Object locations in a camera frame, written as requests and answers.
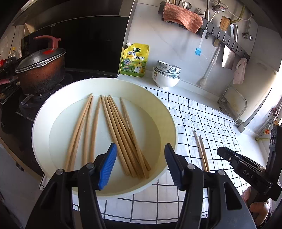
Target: wooden spatula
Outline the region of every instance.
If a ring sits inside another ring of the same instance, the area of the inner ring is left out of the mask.
[[[226,18],[225,16],[222,16],[219,28],[223,31],[226,31],[229,24],[230,24],[230,19]],[[220,40],[215,39],[213,46],[217,47],[219,43],[220,43]]]

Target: stacked bowls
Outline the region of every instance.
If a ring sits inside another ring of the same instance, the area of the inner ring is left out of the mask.
[[[152,77],[156,85],[162,89],[174,87],[180,80],[181,68],[162,61],[157,61],[153,68]]]

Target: white bowl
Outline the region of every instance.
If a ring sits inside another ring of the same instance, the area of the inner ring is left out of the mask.
[[[162,89],[168,89],[170,87],[174,87],[180,80],[179,76],[177,79],[175,79],[170,76],[166,76],[156,70],[153,70],[152,77],[156,85]]]
[[[119,157],[116,158],[108,184],[96,191],[99,199],[122,198],[140,192],[150,186],[167,171],[164,147],[170,143],[176,151],[177,129],[168,108],[145,88],[112,78],[93,78],[69,84],[55,92],[40,108],[32,128],[32,147],[43,172],[52,177],[64,167],[66,152],[77,119],[90,93],[93,107],[90,130],[99,96],[112,95],[121,109],[119,98],[124,99],[139,146],[151,166],[148,179],[132,178],[123,172]],[[84,133],[79,141],[74,169],[82,166]],[[99,110],[95,157],[106,153],[112,137],[101,105]]]
[[[154,70],[157,71],[157,72],[159,72],[159,73],[162,73],[162,74],[164,74],[164,75],[166,75],[166,76],[169,76],[169,77],[172,77],[172,78],[176,78],[176,79],[178,79],[178,77],[179,77],[179,75],[180,75],[180,73],[175,74],[175,73],[162,72],[161,70],[158,70],[156,67],[154,67]]]
[[[174,74],[178,74],[181,71],[181,68],[159,60],[157,61],[156,68],[162,72],[174,73]]]

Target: checkered cloth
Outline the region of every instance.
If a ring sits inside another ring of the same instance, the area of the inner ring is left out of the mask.
[[[223,169],[238,192],[242,195],[249,184],[233,172],[230,163],[217,155],[218,147],[227,146],[242,154],[236,134],[233,130],[234,120],[210,107],[179,95],[161,90],[147,88],[160,98],[169,108],[178,129],[178,146],[176,153],[183,155],[188,163],[202,168],[193,130],[202,136],[210,172]],[[49,181],[46,176],[41,182],[41,189]],[[178,220],[185,192],[174,186],[169,170],[153,185],[126,198],[99,200],[104,219],[133,223],[168,223]],[[78,196],[73,195],[73,208],[79,210]],[[208,193],[204,189],[202,217],[208,215]]]

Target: fork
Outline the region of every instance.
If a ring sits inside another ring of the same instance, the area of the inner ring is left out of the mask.
[[[204,15],[204,14],[202,14],[202,10],[201,10],[200,8],[196,8],[196,9],[194,10],[194,13],[196,13],[196,14],[198,14],[198,15]]]

